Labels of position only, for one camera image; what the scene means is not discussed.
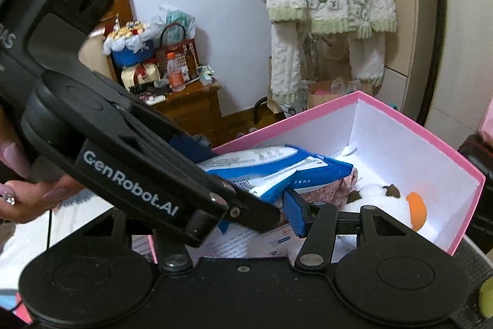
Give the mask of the person's left hand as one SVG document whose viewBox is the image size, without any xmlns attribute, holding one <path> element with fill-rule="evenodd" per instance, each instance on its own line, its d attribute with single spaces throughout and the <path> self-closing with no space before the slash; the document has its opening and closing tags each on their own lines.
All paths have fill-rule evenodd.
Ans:
<svg viewBox="0 0 493 329">
<path fill-rule="evenodd" d="M 85 187 L 68 175 L 54 182 L 31 183 L 31 165 L 13 125 L 1 111 L 1 164 L 21 177 L 1 182 L 1 218 L 18 224 L 35 220 L 47 210 L 76 196 Z"/>
</svg>

